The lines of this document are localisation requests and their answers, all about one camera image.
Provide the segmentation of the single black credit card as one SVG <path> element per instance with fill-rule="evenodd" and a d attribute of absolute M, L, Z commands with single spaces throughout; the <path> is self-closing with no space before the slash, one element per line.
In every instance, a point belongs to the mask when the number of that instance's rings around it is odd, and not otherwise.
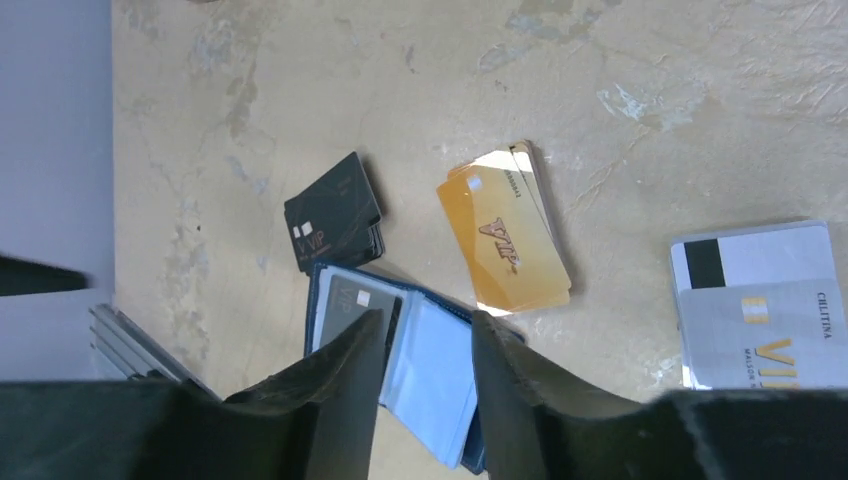
<path fill-rule="evenodd" d="M 387 364 L 402 306 L 402 297 L 383 285 L 333 275 L 323 310 L 316 318 L 313 347 L 318 349 L 334 340 L 366 311 L 380 310 Z"/>

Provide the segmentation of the black credit card stack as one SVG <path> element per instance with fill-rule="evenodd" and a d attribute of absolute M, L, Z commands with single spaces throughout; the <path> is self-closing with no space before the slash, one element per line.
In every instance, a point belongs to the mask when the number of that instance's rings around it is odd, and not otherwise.
<path fill-rule="evenodd" d="M 362 160 L 352 152 L 298 195 L 284 216 L 300 272 L 329 261 L 359 267 L 382 256 L 382 212 Z"/>

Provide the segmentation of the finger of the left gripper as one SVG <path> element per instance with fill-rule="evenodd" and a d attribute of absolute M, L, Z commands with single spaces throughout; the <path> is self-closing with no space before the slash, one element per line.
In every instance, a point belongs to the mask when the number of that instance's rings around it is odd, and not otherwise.
<path fill-rule="evenodd" d="M 90 277 L 83 272 L 31 260 L 1 256 L 1 296 L 84 290 Z"/>

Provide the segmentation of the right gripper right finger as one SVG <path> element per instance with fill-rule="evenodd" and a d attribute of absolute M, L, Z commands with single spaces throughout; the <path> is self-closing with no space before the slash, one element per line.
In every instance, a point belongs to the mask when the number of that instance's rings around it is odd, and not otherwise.
<path fill-rule="evenodd" d="M 843 479 L 843 390 L 672 390 L 635 402 L 472 316 L 478 410 L 493 479 Z"/>

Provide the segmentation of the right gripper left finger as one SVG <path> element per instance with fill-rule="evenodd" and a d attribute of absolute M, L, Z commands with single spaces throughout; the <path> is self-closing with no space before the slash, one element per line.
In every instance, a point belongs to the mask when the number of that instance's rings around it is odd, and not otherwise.
<path fill-rule="evenodd" d="M 166 379 L 1 387 L 5 479 L 364 479 L 384 319 L 217 400 Z"/>

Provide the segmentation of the blue leather card holder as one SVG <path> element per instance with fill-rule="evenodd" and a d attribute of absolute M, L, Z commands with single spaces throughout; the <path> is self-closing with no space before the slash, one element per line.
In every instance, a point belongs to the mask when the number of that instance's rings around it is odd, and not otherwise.
<path fill-rule="evenodd" d="M 472 361 L 471 311 L 434 291 L 355 268 L 317 262 L 310 277 L 304 353 L 313 347 L 316 318 L 329 279 L 340 275 L 383 285 L 403 299 L 385 364 L 378 403 L 445 466 L 485 470 Z"/>

